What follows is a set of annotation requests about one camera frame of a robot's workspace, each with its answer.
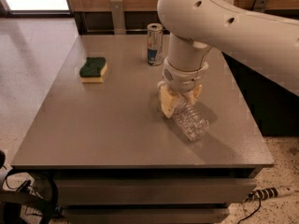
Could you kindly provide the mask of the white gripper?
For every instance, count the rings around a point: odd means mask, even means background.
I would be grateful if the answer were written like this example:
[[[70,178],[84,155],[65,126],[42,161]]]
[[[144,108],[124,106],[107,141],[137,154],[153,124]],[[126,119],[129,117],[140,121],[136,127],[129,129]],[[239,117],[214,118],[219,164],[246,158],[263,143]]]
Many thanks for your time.
[[[162,78],[165,83],[159,86],[159,97],[161,110],[167,118],[171,118],[177,106],[181,102],[181,95],[190,105],[195,105],[202,92],[201,85],[206,76],[208,62],[203,62],[201,68],[194,71],[181,71],[170,64],[168,60],[164,60]]]

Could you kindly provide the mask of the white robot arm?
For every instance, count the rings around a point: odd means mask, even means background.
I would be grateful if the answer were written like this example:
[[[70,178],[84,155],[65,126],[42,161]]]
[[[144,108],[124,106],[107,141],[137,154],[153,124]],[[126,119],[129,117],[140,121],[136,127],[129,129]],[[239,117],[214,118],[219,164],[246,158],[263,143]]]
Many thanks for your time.
[[[169,118],[196,104],[213,48],[299,95],[299,21],[247,11],[234,0],[158,0],[157,13],[170,32],[159,89]]]

